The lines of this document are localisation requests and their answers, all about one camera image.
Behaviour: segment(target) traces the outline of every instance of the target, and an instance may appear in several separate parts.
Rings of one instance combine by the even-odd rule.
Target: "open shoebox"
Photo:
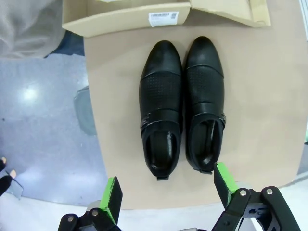
[[[266,0],[64,0],[63,28],[84,37],[181,25],[190,9],[252,26],[270,26]]]

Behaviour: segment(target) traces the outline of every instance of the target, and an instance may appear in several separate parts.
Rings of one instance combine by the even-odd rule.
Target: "green tape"
[[[223,162],[217,163],[217,169],[218,169],[219,173],[221,174],[221,177],[225,181],[226,186],[229,190],[229,194],[228,194],[228,203],[229,203],[230,200],[231,200],[232,194],[234,194],[235,191],[239,189],[239,187],[235,183],[235,180],[234,180],[233,176],[231,175],[231,173],[229,172],[225,163],[223,163]]]
[[[100,209],[107,212],[109,218],[115,224],[116,222],[115,222],[115,220],[114,220],[114,218],[113,218],[113,216],[110,212],[110,209],[108,207],[114,183],[115,183],[115,178],[111,177],[111,178],[108,179],[106,188],[104,190],[103,198],[101,200]]]

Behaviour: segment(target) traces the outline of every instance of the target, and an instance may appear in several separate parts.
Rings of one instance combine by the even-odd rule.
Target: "gray cloth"
[[[0,0],[0,58],[43,58],[60,44],[61,0]]]

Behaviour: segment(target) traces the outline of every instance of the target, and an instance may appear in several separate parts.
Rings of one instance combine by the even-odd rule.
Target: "screw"
[[[240,191],[240,195],[241,195],[241,196],[246,196],[246,195],[247,195],[247,192],[246,192],[245,190],[241,190],[241,191]]]
[[[97,215],[98,215],[98,211],[97,211],[97,210],[93,210],[93,211],[92,211],[92,215],[93,215],[93,216],[97,216]]]
[[[272,189],[267,189],[267,190],[266,190],[266,193],[267,193],[268,195],[272,195],[272,194],[273,194],[273,190],[272,190]]]
[[[67,218],[67,221],[68,222],[72,222],[74,220],[74,217],[72,215],[70,215],[68,218]]]

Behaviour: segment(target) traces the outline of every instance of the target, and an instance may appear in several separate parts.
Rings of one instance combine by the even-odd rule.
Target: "pair of black shoes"
[[[197,171],[213,171],[226,123],[223,79],[218,53],[206,37],[193,42],[184,71],[171,42],[153,47],[141,76],[139,101],[145,162],[157,180],[168,179],[177,165],[183,102],[186,158]]]

